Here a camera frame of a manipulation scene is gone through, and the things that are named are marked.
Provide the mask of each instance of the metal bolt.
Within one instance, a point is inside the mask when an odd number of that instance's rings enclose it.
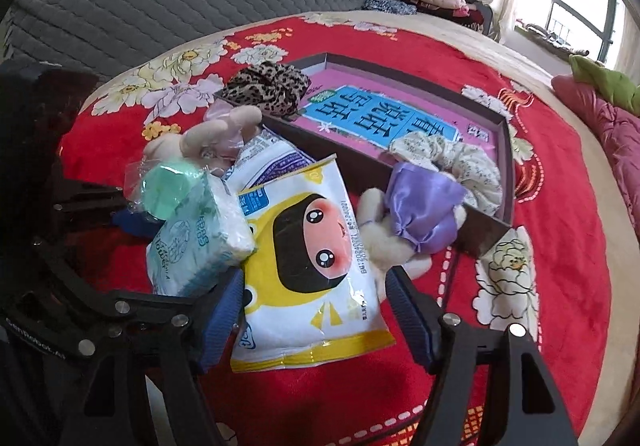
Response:
[[[118,327],[117,325],[112,325],[109,327],[109,337],[117,338],[122,334],[122,327]]]
[[[523,338],[527,334],[526,328],[524,328],[519,323],[513,323],[509,325],[509,331],[517,338]]]
[[[462,322],[462,319],[457,314],[453,314],[453,312],[447,312],[442,317],[442,321],[444,321],[450,327],[457,327]]]
[[[187,323],[189,323],[189,317],[185,314],[177,314],[171,318],[171,324],[174,327],[184,327]]]
[[[131,307],[129,307],[129,304],[126,301],[124,300],[116,301],[116,311],[119,312],[120,314],[129,314],[130,310],[131,310]]]
[[[95,345],[91,340],[82,340],[78,343],[78,351],[85,357],[94,355]]]

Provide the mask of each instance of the wet wipes package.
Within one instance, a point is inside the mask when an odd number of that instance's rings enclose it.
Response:
[[[196,297],[255,249],[238,197],[204,174],[146,248],[155,294]]]
[[[335,158],[240,196],[258,250],[235,372],[318,366],[393,344]]]
[[[314,160],[289,141],[264,128],[242,148],[238,160],[223,180],[231,191],[265,184],[278,177],[302,169]]]

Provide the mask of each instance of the cartoon girl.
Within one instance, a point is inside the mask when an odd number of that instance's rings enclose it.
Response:
[[[295,195],[248,222],[258,252],[244,264],[247,314],[318,299],[349,272],[353,250],[340,207],[316,193]]]

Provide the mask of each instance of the red floral bedspread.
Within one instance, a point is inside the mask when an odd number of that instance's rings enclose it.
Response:
[[[153,104],[145,95],[172,82],[208,77],[222,85],[245,64],[332,52],[429,79],[511,118],[516,161],[514,229],[476,262],[447,249],[416,284],[447,311],[503,329],[526,326],[565,398],[576,433],[596,389],[609,324],[605,240],[574,130],[537,97],[455,48],[411,32],[311,14],[246,29],[224,40],[151,61],[114,80],[83,112],[60,152],[68,177],[121,186],[161,131],[202,121],[206,99]],[[150,291],[145,244],[117,230],[86,237],[84,276],[98,289]],[[431,378],[412,363],[388,304],[383,315],[398,343],[360,358],[302,370],[232,374],[221,365],[202,379],[231,445],[404,445],[420,418]],[[480,371],[462,444],[482,419]]]

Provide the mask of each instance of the blue patterned cloth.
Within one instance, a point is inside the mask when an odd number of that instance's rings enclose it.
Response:
[[[417,7],[409,3],[403,3],[397,0],[365,0],[364,10],[388,12],[390,14],[401,14],[409,16],[415,14]]]

